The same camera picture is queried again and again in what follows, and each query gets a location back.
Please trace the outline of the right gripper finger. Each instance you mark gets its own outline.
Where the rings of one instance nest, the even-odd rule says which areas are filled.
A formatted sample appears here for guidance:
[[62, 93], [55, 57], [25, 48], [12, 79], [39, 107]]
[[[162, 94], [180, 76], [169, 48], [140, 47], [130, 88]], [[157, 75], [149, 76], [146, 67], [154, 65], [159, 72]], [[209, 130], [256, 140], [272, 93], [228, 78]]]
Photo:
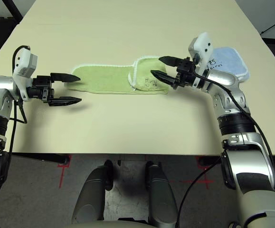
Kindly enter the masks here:
[[163, 57], [160, 57], [159, 60], [165, 65], [172, 66], [172, 67], [177, 67], [183, 61], [183, 59], [181, 58], [171, 57], [171, 56], [163, 56]]
[[167, 73], [159, 71], [159, 70], [151, 70], [152, 75], [158, 79], [159, 81], [169, 85], [176, 85], [176, 78], [169, 76]]

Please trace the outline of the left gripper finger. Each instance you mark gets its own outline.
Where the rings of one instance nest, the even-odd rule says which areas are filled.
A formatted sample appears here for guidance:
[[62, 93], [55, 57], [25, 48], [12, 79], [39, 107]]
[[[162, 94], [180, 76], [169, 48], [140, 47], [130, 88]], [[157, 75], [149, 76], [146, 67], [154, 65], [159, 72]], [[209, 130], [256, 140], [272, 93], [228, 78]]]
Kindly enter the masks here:
[[72, 74], [66, 73], [50, 73], [51, 82], [60, 81], [63, 83], [72, 83], [76, 81], [80, 81], [81, 79]]
[[81, 102], [81, 98], [62, 96], [59, 98], [51, 98], [48, 100], [49, 106], [68, 106]]

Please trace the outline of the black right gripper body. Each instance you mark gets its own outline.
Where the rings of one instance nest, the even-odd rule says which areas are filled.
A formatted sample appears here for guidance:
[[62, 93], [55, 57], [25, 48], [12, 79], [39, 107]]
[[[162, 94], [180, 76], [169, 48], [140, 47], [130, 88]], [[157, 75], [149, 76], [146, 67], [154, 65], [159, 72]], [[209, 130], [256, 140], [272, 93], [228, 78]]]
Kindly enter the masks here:
[[195, 69], [196, 64], [191, 61], [189, 57], [180, 59], [174, 58], [174, 67], [176, 67], [177, 75], [172, 85], [173, 89], [177, 87], [193, 86], [196, 77]]

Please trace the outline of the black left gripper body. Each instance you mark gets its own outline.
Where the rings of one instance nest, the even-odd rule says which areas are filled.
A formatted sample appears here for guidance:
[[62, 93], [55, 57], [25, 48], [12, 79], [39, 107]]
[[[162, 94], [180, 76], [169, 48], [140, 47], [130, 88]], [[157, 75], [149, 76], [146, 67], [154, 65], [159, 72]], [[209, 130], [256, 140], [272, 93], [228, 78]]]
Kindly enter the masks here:
[[51, 76], [37, 76], [33, 78], [32, 85], [28, 87], [28, 97], [37, 98], [52, 106], [54, 89], [52, 89]]

